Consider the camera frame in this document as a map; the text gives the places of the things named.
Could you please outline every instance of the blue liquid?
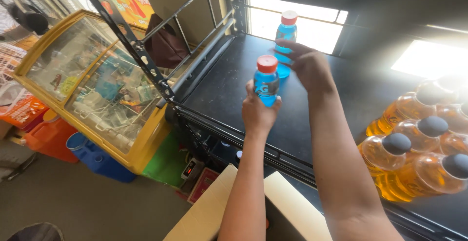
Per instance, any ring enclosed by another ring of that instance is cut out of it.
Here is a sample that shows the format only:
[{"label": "blue liquid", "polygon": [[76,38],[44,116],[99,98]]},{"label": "blue liquid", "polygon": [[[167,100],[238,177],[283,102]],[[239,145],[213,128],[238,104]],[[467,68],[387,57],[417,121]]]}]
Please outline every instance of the blue liquid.
[{"label": "blue liquid", "polygon": [[254,74],[255,93],[260,97],[262,102],[267,107],[271,107],[278,95],[279,76],[278,72],[264,74],[260,71],[255,71]]},{"label": "blue liquid", "polygon": [[[278,30],[276,31],[276,39],[284,39],[284,40],[296,42],[296,38],[297,38],[297,26],[295,24],[294,25],[280,24],[278,26]],[[275,50],[283,52],[283,53],[291,52],[291,49],[285,48],[279,45],[275,46]],[[282,62],[288,65],[292,64],[291,59],[287,58],[284,55],[275,53],[275,57],[276,59],[278,59],[278,62],[280,63]],[[289,67],[280,63],[278,63],[278,68],[276,70],[278,71],[279,78],[285,78],[289,76],[291,69],[289,69]]]}]

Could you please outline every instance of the blue gatorade bottle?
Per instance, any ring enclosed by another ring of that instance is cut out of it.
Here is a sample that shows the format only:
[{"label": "blue gatorade bottle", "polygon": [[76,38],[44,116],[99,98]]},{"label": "blue gatorade bottle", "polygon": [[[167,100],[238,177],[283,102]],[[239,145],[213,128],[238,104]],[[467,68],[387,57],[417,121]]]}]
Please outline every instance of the blue gatorade bottle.
[{"label": "blue gatorade bottle", "polygon": [[[297,38],[297,26],[296,26],[296,21],[297,21],[297,12],[293,10],[287,10],[281,13],[281,24],[278,27],[278,30],[276,31],[276,39],[284,39],[284,40],[289,40],[296,42]],[[275,50],[282,52],[282,53],[290,53],[291,49],[285,48],[284,46],[275,46]],[[291,64],[291,59],[287,58],[284,55],[275,54],[276,59],[278,59],[278,74],[279,78],[285,78],[289,76],[289,73],[291,72],[291,69],[289,67],[281,64]]]},{"label": "blue gatorade bottle", "polygon": [[273,55],[266,54],[257,59],[257,71],[254,75],[255,93],[267,107],[275,103],[279,90],[277,66],[278,60]]}]

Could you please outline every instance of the chest freezer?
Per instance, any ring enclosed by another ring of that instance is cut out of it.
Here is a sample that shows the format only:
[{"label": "chest freezer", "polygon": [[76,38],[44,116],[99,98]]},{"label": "chest freezer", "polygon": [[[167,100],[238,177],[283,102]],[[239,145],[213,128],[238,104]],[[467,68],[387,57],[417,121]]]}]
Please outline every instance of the chest freezer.
[{"label": "chest freezer", "polygon": [[[144,28],[131,28],[144,37]],[[165,107],[156,107],[161,95],[95,13],[79,10],[51,28],[15,79],[136,174],[170,132]]]}]

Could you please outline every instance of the red box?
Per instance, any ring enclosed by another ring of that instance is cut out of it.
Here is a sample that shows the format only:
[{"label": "red box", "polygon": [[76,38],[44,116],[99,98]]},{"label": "red box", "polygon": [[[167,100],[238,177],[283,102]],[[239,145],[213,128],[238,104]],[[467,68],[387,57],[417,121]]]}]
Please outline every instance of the red box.
[{"label": "red box", "polygon": [[208,189],[208,187],[218,178],[219,173],[214,170],[204,168],[200,177],[196,181],[195,186],[193,187],[192,192],[190,193],[189,199],[187,202],[194,204],[200,196]]}]

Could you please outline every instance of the concrete floor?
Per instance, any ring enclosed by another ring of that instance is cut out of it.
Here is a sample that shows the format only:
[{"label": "concrete floor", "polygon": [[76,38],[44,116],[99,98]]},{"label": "concrete floor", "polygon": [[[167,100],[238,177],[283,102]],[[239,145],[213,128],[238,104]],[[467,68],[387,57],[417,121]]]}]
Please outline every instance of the concrete floor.
[{"label": "concrete floor", "polygon": [[65,241],[158,241],[190,207],[171,187],[150,179],[120,183],[82,163],[40,154],[23,174],[0,183],[0,240],[50,222]]}]

